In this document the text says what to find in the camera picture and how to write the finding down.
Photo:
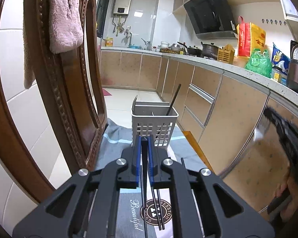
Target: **speckled countertop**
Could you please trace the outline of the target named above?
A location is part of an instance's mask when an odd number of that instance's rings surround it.
[[[175,55],[175,54],[166,54],[166,53],[158,53],[153,51],[146,51],[146,50],[140,50],[140,49],[131,49],[127,47],[102,47],[102,50],[118,50],[118,51],[129,51],[129,52],[136,52],[136,53],[143,53],[143,54],[153,54],[153,55],[163,55],[164,57],[170,57],[175,59],[182,59],[187,60],[188,63],[190,62],[197,62],[206,64],[209,66],[213,66],[219,69],[222,69],[224,71],[228,71],[234,74],[237,74],[239,76],[245,77],[249,80],[252,80],[262,86],[265,86],[269,88],[270,90],[274,91],[275,93],[279,94],[280,96],[284,97],[285,99],[292,102],[294,105],[298,107],[298,94],[291,89],[287,88],[286,86],[277,83],[269,78],[266,78],[265,76],[262,76],[260,74],[248,71],[244,68],[237,67],[231,64],[218,62],[214,60],[209,60],[205,58],[199,58],[199,57],[193,57],[188,55]]]

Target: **brown circular emblem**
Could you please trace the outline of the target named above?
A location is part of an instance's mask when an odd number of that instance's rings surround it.
[[[165,200],[161,200],[161,207],[162,207],[162,212],[161,212],[157,199],[156,199],[156,204],[157,204],[158,216],[161,219],[160,214],[162,213],[163,222],[166,224],[172,218],[171,205],[169,202]],[[145,213],[146,213],[146,222],[150,225],[158,226],[157,212],[154,207],[153,200],[147,201]],[[140,208],[140,215],[141,215],[141,218],[144,219],[144,212],[143,212],[142,206]]]

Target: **pan handle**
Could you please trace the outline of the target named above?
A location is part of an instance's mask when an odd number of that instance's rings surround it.
[[[180,45],[183,45],[185,48],[188,48],[185,44],[183,44],[183,43],[180,43],[180,42],[177,42],[178,44],[180,44]]]

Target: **range hood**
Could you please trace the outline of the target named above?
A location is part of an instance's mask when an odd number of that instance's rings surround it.
[[[237,39],[227,0],[190,0],[184,4],[199,39]]]

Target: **silver screw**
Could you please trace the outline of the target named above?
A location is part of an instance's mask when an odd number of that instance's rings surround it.
[[[82,168],[82,169],[78,170],[78,174],[80,176],[86,176],[88,174],[88,170],[85,168]]]
[[[120,165],[120,166],[123,166],[123,165],[125,165],[127,163],[127,160],[125,159],[125,158],[118,158],[117,160],[116,160],[116,164],[117,165]]]
[[[170,166],[173,164],[173,160],[170,159],[170,158],[166,158],[163,163],[166,165],[166,166]]]
[[[203,176],[210,176],[211,173],[212,173],[211,170],[208,169],[208,168],[203,168],[203,169],[201,169],[201,174],[202,174]]]

